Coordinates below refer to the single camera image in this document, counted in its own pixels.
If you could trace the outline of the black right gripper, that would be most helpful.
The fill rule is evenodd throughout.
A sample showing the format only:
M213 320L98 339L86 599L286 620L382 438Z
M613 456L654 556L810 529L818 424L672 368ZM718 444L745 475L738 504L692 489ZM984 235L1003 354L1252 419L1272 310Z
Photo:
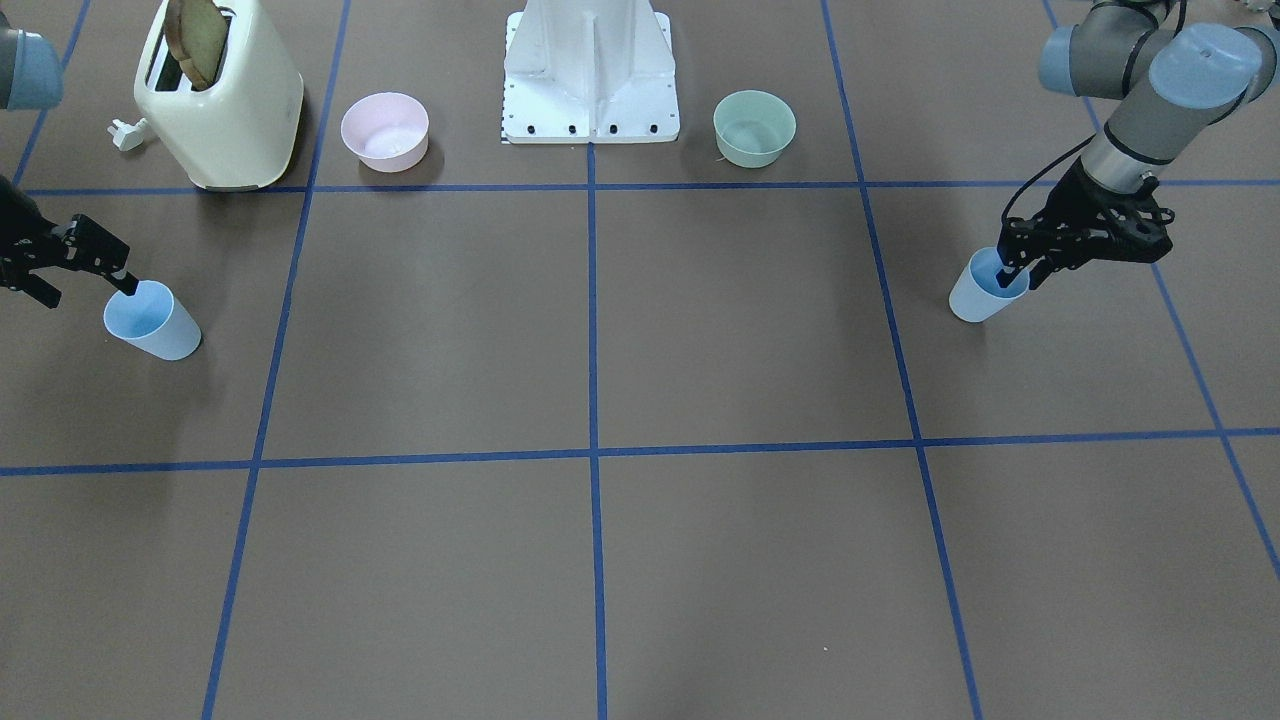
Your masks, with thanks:
M49 309L61 291L36 272L61 268L100 275L119 293L136 295L140 279L125 268L129 246L92 218L76 214L61 225L46 219L35 200L1 178L3 287L20 291Z

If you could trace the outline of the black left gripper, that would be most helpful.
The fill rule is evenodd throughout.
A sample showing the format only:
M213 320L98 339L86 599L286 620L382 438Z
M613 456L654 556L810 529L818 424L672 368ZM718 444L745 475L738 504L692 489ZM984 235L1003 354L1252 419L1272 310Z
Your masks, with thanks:
M1134 193L1117 193L1087 174L1076 159L1032 218L1004 214L997 241L1002 266L996 293L1038 290L1057 269L1078 269L1093 260L1152 264L1172 250L1169 225L1175 211L1153 197L1155 177Z

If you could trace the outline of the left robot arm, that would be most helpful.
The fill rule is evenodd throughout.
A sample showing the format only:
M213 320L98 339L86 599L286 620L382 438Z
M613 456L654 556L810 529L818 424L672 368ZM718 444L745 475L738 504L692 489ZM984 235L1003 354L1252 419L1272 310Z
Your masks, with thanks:
M1165 26L1170 1L1097 1L1057 28L1039 82L1076 97L1111 99L1100 131L1064 154L1068 169L1041 210L1001 217L1001 288L1037 290L1055 272L1094 260L1153 264L1172 247L1160 174L1208 127L1277 85L1277 8L1262 26Z

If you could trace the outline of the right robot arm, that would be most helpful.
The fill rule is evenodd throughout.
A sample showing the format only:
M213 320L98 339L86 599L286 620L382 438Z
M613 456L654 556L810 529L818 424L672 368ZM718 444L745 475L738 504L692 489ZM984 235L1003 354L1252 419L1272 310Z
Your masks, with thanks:
M3 110L45 110L63 99L63 74L56 49L41 35L18 29L3 18ZM45 218L33 199L1 178L3 287L24 293L45 307L56 307L61 291L37 270L61 268L104 278L115 291L133 296L140 281L127 270L129 246L87 215L56 224Z

